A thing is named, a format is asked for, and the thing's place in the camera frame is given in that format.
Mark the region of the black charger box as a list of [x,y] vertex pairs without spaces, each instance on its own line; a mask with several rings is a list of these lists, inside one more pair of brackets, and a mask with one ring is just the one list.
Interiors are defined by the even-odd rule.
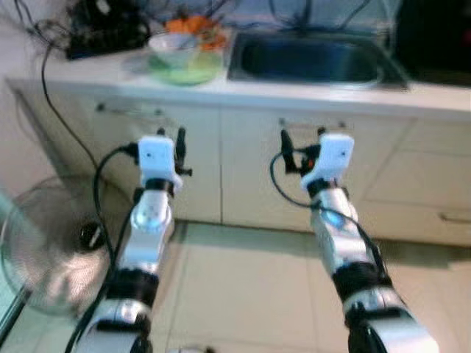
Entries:
[[67,60],[141,49],[152,36],[139,0],[74,0],[67,15]]

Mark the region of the white bowl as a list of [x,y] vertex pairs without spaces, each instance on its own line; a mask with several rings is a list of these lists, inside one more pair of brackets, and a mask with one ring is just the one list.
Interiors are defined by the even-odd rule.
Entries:
[[161,62],[172,68],[188,66],[201,51],[198,37],[188,33],[160,33],[149,38],[147,44]]

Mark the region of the black kitchen appliance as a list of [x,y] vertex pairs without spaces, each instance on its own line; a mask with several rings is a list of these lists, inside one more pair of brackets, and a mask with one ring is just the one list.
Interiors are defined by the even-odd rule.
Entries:
[[471,0],[401,0],[394,56],[411,81],[471,85]]

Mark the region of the orange plate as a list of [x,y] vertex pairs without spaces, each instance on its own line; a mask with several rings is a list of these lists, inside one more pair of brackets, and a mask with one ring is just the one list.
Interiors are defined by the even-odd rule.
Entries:
[[228,43],[222,24],[202,15],[171,19],[165,22],[164,28],[168,33],[196,36],[197,43],[203,51],[222,49]]

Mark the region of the metal sink faucet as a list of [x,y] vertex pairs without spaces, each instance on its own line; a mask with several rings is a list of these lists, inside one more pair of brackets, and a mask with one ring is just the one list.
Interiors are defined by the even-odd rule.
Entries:
[[308,32],[312,14],[313,0],[304,0],[303,5],[292,15],[289,29],[300,34]]

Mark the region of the green plate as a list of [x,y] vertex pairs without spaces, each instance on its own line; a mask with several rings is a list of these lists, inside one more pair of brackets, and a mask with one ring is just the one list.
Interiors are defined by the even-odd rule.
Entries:
[[156,56],[148,57],[149,74],[157,81],[169,85],[201,85],[214,80],[224,67],[223,56],[214,51],[202,51],[188,67],[174,68],[168,66]]

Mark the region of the stainless steel sink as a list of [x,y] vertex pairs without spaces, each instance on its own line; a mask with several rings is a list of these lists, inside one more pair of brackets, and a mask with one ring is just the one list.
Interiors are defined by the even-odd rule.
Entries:
[[409,77],[370,38],[329,33],[239,32],[227,79],[325,85],[345,90],[409,90]]

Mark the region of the white kitchen base cabinet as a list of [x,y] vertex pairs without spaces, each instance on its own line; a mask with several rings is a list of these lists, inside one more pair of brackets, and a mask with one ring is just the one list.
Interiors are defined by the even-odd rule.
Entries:
[[[309,215],[280,197],[269,179],[270,158],[280,131],[297,146],[314,143],[317,131],[283,129],[280,118],[333,118],[353,125],[353,160],[343,185],[371,238],[467,246],[469,224],[441,221],[438,212],[470,215],[471,118],[428,109],[357,107],[333,112],[292,107],[286,101],[254,99],[210,87],[134,87],[48,79],[14,79],[33,120],[53,138],[61,171],[87,171],[88,159],[62,128],[66,122],[92,154],[101,157],[125,141],[164,127],[185,127],[185,179],[175,212],[186,221],[308,231]],[[115,107],[159,107],[164,118],[98,113]]]

